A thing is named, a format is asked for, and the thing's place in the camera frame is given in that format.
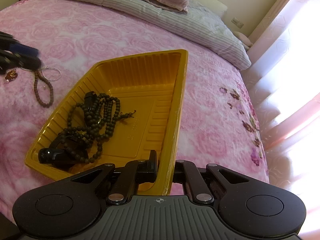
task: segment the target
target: crosshair symbol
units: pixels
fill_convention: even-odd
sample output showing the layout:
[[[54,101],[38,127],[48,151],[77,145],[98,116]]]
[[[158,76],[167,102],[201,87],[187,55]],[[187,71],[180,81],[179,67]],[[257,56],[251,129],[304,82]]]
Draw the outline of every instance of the crosshair symbol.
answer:
[[[157,198],[156,201],[157,201],[158,203],[162,203],[162,202],[165,201],[165,200],[164,200],[163,198]]]

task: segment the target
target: white pillow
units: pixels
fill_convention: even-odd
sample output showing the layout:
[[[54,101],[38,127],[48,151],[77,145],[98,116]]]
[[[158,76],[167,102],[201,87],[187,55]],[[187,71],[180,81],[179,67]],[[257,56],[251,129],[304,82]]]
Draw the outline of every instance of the white pillow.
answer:
[[[210,11],[218,15],[221,19],[225,15],[226,11],[228,10],[228,7],[224,5],[222,2],[219,2],[218,0],[196,0],[205,7],[207,7]]]

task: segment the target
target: rose pattern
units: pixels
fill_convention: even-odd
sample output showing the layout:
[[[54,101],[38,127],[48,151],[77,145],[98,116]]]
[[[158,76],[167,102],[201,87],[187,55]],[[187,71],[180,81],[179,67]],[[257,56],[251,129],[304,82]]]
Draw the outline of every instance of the rose pattern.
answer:
[[[198,167],[215,162],[268,182],[252,119],[259,126],[240,73],[209,49],[122,12],[68,0],[20,1],[0,12],[0,30],[39,49],[44,65],[62,72],[52,82],[49,109],[35,100],[33,73],[17,69],[15,81],[0,82],[0,212],[9,219],[18,196],[51,182],[25,166],[24,156],[68,91],[98,61],[150,51],[189,52],[177,159]],[[48,91],[41,96],[45,100]],[[171,192],[179,194],[181,187],[173,186]]]

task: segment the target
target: white sheer curtain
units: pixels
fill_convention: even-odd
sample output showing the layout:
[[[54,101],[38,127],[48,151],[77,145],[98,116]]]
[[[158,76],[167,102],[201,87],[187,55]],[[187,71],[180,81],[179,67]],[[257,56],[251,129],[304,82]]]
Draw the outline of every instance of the white sheer curtain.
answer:
[[[306,240],[320,239],[319,23],[320,0],[278,0],[253,32],[253,64],[242,72],[260,122],[270,183],[304,201],[308,214],[300,236]]]

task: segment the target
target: metal screw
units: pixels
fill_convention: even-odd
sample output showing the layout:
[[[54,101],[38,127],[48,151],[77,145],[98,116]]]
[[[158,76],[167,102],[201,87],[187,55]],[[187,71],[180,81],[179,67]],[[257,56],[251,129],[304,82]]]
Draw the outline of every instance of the metal screw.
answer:
[[[209,194],[201,193],[196,196],[196,199],[201,202],[206,202],[206,201],[212,200],[212,197]]]
[[[121,201],[124,199],[124,196],[122,194],[119,194],[119,193],[114,193],[114,194],[111,194],[108,196],[108,199],[111,200],[111,201]]]

